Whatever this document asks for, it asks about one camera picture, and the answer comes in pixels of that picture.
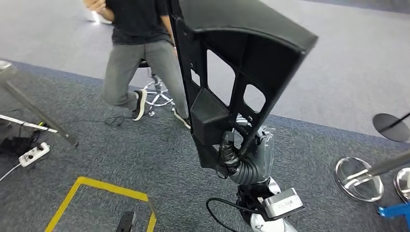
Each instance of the white power strip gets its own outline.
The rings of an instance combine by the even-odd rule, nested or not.
[[[41,150],[35,147],[18,158],[18,161],[20,161],[22,167],[29,166],[31,163],[38,160],[50,151],[50,146],[48,144],[41,143],[40,146],[42,148]]]

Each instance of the black t-shirt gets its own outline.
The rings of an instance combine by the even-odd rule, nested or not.
[[[106,0],[114,13],[114,44],[171,42],[160,16],[168,15],[166,0]]]

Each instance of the black round disc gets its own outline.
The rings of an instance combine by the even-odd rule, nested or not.
[[[399,118],[390,114],[378,114],[373,117],[373,126],[387,139],[396,142],[407,141],[410,138],[410,129],[403,121],[392,128],[386,129],[386,127],[392,125],[397,120],[399,120]]]

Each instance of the person's knee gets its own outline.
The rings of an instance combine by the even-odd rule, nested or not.
[[[102,99],[109,105],[121,105],[121,96],[118,94],[113,94],[110,91],[103,90],[102,91]]]

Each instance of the yellow floor marking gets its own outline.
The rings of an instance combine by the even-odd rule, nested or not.
[[[54,214],[54,216],[51,219],[50,223],[48,223],[48,226],[45,229],[46,232],[53,231],[54,227],[57,225],[58,221],[60,220],[60,217],[63,215],[65,209],[67,208],[68,204],[73,199],[73,196],[75,195],[75,192],[77,192],[78,188],[81,185],[87,185],[87,186],[94,187],[94,188],[97,188],[97,189],[103,189],[103,190],[106,190],[108,192],[123,195],[123,196],[126,196],[126,197],[131,197],[131,198],[134,198],[134,199],[149,203],[148,196],[145,193],[134,191],[134,190],[131,190],[131,189],[128,189],[128,188],[123,188],[123,187],[116,186],[116,185],[113,185],[113,184],[105,183],[103,181],[94,180],[94,179],[90,179],[90,178],[87,178],[87,177],[80,176],[80,177],[77,178],[74,185],[71,187],[70,191],[68,192],[67,196],[65,197],[65,199],[61,203],[61,205],[60,205],[59,209],[57,210],[57,212]],[[153,232],[155,224],[157,222],[157,218],[155,217],[155,214],[154,214],[154,211],[152,210],[152,207],[151,207],[151,211],[152,212],[151,212],[151,216],[149,218],[149,223],[148,223],[148,227],[146,229],[146,232]]]

